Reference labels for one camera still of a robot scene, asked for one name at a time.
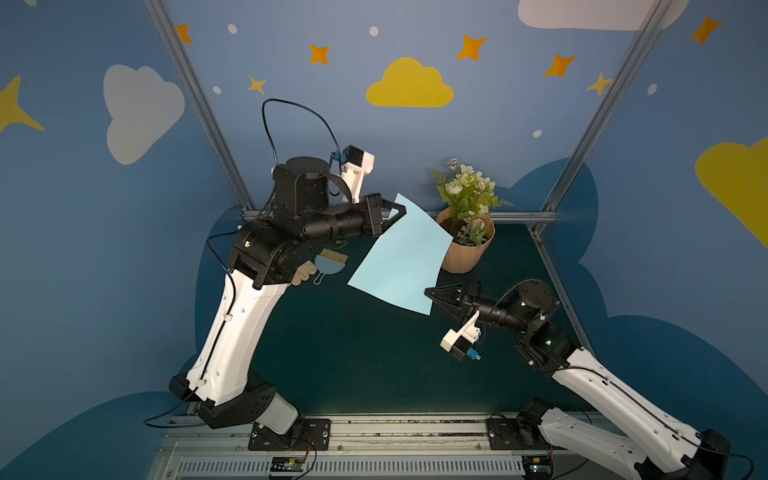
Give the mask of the light blue square paper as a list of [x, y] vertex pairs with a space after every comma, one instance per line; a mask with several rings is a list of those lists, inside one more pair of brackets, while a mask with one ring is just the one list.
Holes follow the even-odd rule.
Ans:
[[405, 209], [373, 244], [348, 285], [393, 306], [418, 314], [431, 313], [425, 290], [436, 285], [452, 236], [417, 204], [402, 194], [395, 203]]

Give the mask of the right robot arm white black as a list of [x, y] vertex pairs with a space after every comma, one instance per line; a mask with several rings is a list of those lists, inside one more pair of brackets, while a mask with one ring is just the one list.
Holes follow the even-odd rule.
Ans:
[[514, 419], [490, 416], [492, 448], [559, 447], [624, 479], [724, 478], [734, 456], [728, 440], [669, 415], [574, 342], [551, 320], [560, 303], [547, 283], [524, 280], [498, 299], [483, 296], [479, 282], [428, 288], [425, 295], [459, 323], [440, 343], [454, 358], [479, 359], [482, 326], [517, 332], [514, 348], [530, 367], [588, 402], [619, 430], [612, 433], [534, 399]]

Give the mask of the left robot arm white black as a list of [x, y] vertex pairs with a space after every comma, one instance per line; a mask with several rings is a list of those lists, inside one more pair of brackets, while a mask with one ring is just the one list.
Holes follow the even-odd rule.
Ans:
[[276, 162], [274, 188], [262, 213], [230, 232], [232, 248], [220, 305], [192, 367], [174, 376], [170, 391], [198, 403], [204, 425], [253, 423], [278, 449], [311, 443], [303, 416], [251, 367], [267, 321], [288, 287], [303, 279], [316, 246], [358, 236], [376, 238], [406, 214], [380, 194], [364, 195], [372, 154], [354, 146], [327, 160], [300, 156]]

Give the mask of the terracotta flower pot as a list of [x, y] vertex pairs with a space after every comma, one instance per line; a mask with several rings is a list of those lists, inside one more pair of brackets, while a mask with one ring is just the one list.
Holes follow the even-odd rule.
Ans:
[[471, 241], [469, 245], [452, 242], [444, 257], [442, 269], [452, 274], [464, 274], [471, 271], [490, 246], [495, 233], [495, 224], [487, 215], [478, 217], [484, 223], [485, 234], [479, 245]]

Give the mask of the small blue hand brush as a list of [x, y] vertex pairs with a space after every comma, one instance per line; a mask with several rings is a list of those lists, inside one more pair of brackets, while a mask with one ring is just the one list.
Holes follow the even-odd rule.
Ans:
[[317, 274], [314, 277], [313, 284], [320, 285], [326, 276], [341, 272], [346, 266], [347, 260], [347, 255], [324, 248], [314, 259]]

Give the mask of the artificial white flower plant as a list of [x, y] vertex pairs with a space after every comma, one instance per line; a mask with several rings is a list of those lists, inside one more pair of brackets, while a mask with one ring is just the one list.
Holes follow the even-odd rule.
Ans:
[[450, 160], [445, 171], [432, 169], [440, 199], [447, 206], [449, 216], [438, 223], [452, 237], [453, 242], [479, 245], [485, 234], [480, 215], [488, 215], [500, 207], [512, 207], [508, 200], [496, 195], [496, 183], [472, 166]]

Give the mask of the beige work glove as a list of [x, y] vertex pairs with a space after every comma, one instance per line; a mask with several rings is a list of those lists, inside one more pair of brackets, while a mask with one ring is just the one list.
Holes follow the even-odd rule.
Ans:
[[317, 273], [317, 267], [312, 261], [306, 261], [301, 264], [295, 271], [291, 280], [292, 286], [299, 286], [303, 282], [308, 281]]

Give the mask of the right controller board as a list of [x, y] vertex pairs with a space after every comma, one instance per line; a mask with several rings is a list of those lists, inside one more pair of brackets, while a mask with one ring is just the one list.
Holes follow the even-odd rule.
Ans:
[[547, 456], [522, 458], [524, 480], [551, 480], [554, 476], [553, 460]]

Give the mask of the controller board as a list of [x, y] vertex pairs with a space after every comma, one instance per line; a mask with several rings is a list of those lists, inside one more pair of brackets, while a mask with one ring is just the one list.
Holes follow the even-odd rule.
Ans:
[[306, 461], [298, 457], [273, 457], [269, 464], [269, 475], [300, 476], [305, 472]]
[[547, 456], [522, 458], [524, 480], [551, 480], [554, 476], [553, 460]]

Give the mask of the left controller board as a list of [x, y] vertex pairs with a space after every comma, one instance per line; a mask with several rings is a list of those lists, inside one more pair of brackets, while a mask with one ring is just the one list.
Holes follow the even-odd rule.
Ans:
[[269, 464], [269, 475], [300, 476], [305, 472], [306, 461], [298, 457], [273, 457]]

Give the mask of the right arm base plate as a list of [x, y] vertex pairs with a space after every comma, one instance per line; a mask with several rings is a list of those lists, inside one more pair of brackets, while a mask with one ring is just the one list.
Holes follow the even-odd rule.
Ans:
[[485, 420], [485, 425], [492, 450], [550, 450], [551, 444], [531, 422], [491, 416]]

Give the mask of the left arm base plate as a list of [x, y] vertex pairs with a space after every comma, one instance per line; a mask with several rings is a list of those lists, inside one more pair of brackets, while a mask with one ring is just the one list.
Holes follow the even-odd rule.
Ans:
[[284, 434], [254, 424], [248, 442], [249, 451], [298, 451], [314, 449], [327, 451], [329, 448], [332, 422], [327, 418], [305, 418], [300, 416]]

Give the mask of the left aluminium frame post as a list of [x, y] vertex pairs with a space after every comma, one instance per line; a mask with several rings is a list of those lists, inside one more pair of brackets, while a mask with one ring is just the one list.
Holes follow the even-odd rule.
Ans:
[[245, 221], [254, 219], [260, 209], [256, 207], [246, 186], [244, 177], [235, 157], [228, 146], [213, 109], [208, 101], [202, 83], [199, 80], [191, 59], [186, 52], [184, 42], [176, 29], [171, 12], [165, 1], [144, 0], [143, 4], [159, 34], [166, 51], [179, 75], [189, 99], [202, 123], [208, 140], [217, 155], [220, 165], [240, 204], [241, 216]]

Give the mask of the aluminium frame post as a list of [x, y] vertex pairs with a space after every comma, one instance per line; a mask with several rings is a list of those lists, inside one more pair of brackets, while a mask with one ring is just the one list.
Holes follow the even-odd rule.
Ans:
[[246, 186], [244, 177], [235, 157], [228, 146], [213, 109], [208, 101], [202, 83], [199, 80], [191, 59], [186, 52], [184, 42], [176, 29], [171, 12], [165, 1], [144, 0], [143, 4], [159, 34], [166, 51], [179, 75], [189, 99], [202, 123], [208, 140], [217, 155], [220, 165], [240, 204], [241, 216], [245, 221], [254, 219], [260, 209], [256, 207]]
[[659, 0], [651, 4], [646, 17], [640, 25], [640, 29], [635, 34], [614, 73], [613, 81], [608, 85], [607, 92], [603, 94], [583, 135], [544, 201], [541, 207], [542, 214], [556, 216], [558, 206], [568, 192], [579, 170], [586, 162], [589, 153], [607, 126], [613, 112], [652, 49], [656, 39], [662, 32], [662, 23], [673, 4], [672, 0]]

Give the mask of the aluminium front rail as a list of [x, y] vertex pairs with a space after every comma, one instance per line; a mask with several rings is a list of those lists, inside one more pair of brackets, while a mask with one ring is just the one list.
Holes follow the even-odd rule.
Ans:
[[[618, 430], [597, 412], [566, 412]], [[332, 422], [327, 451], [249, 451], [253, 425], [211, 430], [191, 415], [175, 417], [148, 474], [151, 479], [523, 479], [524, 456], [553, 460], [552, 479], [624, 479], [559, 447], [492, 450], [485, 420], [493, 414], [310, 415]], [[300, 476], [269, 475], [273, 457], [306, 461]]]

